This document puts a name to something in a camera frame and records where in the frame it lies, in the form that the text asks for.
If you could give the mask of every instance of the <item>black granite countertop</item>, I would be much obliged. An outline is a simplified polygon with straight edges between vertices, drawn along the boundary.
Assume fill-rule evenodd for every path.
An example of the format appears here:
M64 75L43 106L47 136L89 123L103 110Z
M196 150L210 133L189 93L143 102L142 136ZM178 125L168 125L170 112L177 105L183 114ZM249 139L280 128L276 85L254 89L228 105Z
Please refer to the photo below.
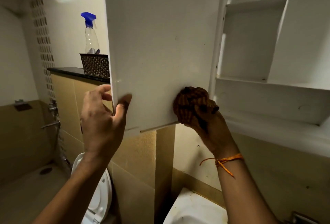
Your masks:
M47 68L48 71L51 71L52 73L59 73L59 74L66 74L66 75L72 75L76 77L81 77L89 80L94 81L100 81L104 83L110 84L110 78L103 77L103 76L97 76L97 75L91 75L91 74L85 74L84 69L80 67L50 67Z

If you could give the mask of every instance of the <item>hand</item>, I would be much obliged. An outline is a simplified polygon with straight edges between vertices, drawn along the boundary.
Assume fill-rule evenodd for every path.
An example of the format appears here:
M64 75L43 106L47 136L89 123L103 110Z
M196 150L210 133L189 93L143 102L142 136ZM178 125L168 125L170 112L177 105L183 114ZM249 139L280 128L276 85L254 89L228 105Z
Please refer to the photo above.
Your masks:
M224 117L219 111L212 114L212 109L203 112L199 106L195 106L195 111L199 117L207 122L206 133L199 125L195 116L192 117L191 124L185 126L191 127L200 136L205 146L211 151L216 159L238 153L238 148L231 136Z
M116 114L102 103L102 100L112 101L110 85L100 85L95 90L86 92L81 111L81 126L85 144L84 159L97 160L108 164L120 146L125 125L126 113L132 95L122 97L116 107Z

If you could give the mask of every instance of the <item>orange thread bracelet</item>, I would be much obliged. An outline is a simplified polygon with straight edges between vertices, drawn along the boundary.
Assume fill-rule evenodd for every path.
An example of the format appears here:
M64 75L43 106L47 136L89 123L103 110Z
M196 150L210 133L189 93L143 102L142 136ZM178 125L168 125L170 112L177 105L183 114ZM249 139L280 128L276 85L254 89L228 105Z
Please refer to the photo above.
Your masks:
M199 165L201 165L204 161L206 161L208 159L215 159L215 158L204 159L204 160L202 160L202 162ZM225 168L225 166L223 165L224 163L226 163L228 161L233 161L235 159L244 159L244 158L243 158L243 155L239 153L239 154L231 156L229 158L215 159L216 160L216 166L217 167L221 166L227 173L229 173L232 177L235 178L235 176L227 168Z

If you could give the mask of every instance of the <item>bathroom floor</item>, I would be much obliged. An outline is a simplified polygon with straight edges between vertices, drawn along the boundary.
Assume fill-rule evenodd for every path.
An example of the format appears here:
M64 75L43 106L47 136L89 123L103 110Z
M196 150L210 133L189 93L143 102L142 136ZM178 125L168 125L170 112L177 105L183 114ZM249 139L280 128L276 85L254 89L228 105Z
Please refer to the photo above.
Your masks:
M40 175L44 168L52 168ZM0 186L0 223L28 224L52 200L67 180L67 175L52 164L39 168Z

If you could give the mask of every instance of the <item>person's left hand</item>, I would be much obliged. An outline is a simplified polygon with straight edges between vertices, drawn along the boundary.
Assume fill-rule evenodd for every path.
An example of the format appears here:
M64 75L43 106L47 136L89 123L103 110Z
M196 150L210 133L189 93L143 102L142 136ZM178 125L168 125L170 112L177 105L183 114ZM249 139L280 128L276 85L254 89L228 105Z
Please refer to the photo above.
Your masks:
M81 127L85 144L84 159L108 164L120 146L125 125L126 113L132 95L127 94L118 101L116 114L102 103L112 101L107 93L110 85L100 85L95 90L86 92L81 111Z

